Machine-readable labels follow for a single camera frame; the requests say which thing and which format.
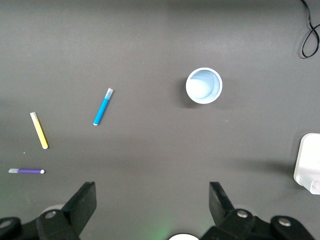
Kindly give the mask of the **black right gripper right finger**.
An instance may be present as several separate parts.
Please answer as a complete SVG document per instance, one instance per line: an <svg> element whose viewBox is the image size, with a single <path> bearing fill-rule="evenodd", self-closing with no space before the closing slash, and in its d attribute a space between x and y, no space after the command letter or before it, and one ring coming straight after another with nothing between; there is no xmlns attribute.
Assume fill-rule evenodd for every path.
<svg viewBox="0 0 320 240"><path fill-rule="evenodd" d="M265 222L246 209L235 208L219 182L209 183L209 210L214 226L202 240L313 240L295 218L276 215Z"/></svg>

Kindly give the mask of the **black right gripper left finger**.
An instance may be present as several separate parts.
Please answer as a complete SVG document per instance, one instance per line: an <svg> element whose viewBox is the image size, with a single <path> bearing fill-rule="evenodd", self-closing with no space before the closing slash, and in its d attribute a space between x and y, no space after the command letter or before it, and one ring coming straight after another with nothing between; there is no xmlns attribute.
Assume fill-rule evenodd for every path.
<svg viewBox="0 0 320 240"><path fill-rule="evenodd" d="M18 217L0 219L2 240L78 240L97 207L96 184L85 182L60 209L43 212L25 224Z"/></svg>

